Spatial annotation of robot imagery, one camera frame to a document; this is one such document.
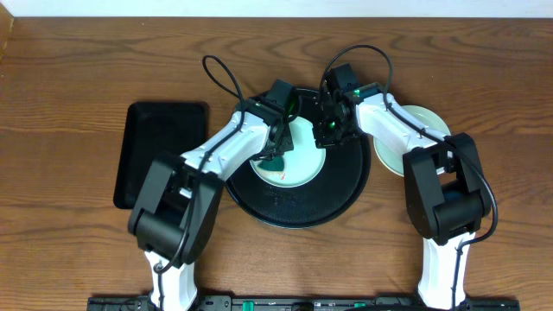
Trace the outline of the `green yellow sponge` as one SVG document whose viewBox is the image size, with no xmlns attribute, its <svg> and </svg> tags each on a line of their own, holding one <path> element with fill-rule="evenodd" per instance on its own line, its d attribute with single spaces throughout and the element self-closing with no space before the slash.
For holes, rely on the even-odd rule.
<svg viewBox="0 0 553 311">
<path fill-rule="evenodd" d="M 283 172 L 285 170 L 285 161 L 282 156 L 274 156 L 261 160 L 257 164 L 257 167 L 269 172 Z"/>
</svg>

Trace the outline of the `light blue plate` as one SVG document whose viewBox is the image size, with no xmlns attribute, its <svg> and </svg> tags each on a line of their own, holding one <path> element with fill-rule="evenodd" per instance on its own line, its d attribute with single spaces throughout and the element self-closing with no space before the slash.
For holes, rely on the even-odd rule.
<svg viewBox="0 0 553 311">
<path fill-rule="evenodd" d="M 451 134 L 446 123 L 433 111 L 418 105 L 404 105 L 403 108 L 430 129 L 438 130 L 446 135 Z M 372 142 L 376 155 L 383 165 L 392 173 L 403 177 L 403 160 L 391 152 L 390 149 L 377 138 L 374 137 Z"/>
<path fill-rule="evenodd" d="M 313 124 L 298 117 L 290 125 L 294 144 L 292 151 L 282 155 L 285 161 L 283 172 L 269 172 L 257 167 L 261 161 L 250 161 L 251 168 L 263 181 L 275 187 L 299 187 L 313 180 L 321 171 L 326 150 L 315 146 Z"/>
</svg>

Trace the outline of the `yellow plate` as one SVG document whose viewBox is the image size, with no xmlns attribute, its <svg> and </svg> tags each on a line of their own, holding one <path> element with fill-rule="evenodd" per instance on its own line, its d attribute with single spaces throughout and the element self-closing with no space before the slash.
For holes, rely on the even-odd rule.
<svg viewBox="0 0 553 311">
<path fill-rule="evenodd" d="M 376 137 L 372 142 L 379 164 L 389 172 L 404 177 L 403 161 Z"/>
</svg>

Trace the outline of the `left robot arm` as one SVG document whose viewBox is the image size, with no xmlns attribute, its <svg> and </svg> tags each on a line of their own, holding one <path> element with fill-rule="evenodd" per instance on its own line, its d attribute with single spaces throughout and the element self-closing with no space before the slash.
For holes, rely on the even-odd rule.
<svg viewBox="0 0 553 311">
<path fill-rule="evenodd" d="M 128 231 L 149 261 L 155 310 L 189 310 L 198 289 L 194 264 L 213 232 L 223 187 L 244 163 L 291 149 L 297 99 L 241 100 L 229 123 L 196 149 L 160 154 L 150 165 Z"/>
</svg>

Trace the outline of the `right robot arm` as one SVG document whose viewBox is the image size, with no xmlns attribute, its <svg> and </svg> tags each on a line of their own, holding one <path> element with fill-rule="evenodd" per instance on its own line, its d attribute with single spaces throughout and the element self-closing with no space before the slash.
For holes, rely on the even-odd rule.
<svg viewBox="0 0 553 311">
<path fill-rule="evenodd" d="M 328 80 L 317 99 L 317 145 L 330 147 L 364 133 L 401 157 L 407 213 L 423 237 L 418 294 L 428 308 L 457 309 L 466 299 L 467 251 L 489 238 L 476 232 L 484 217 L 498 211 L 474 140 L 430 128 L 378 83 Z"/>
</svg>

